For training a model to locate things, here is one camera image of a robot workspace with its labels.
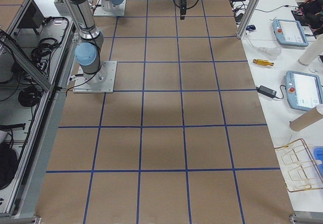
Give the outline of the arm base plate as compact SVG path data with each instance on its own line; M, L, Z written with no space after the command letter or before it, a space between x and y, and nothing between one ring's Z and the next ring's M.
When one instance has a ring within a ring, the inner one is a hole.
M93 6L95 17L123 17L126 9L126 0L119 5L114 5L108 0L97 0Z
M113 93L116 71L117 61L101 61L101 69L94 78L86 83L90 75L77 77L72 90L74 93Z

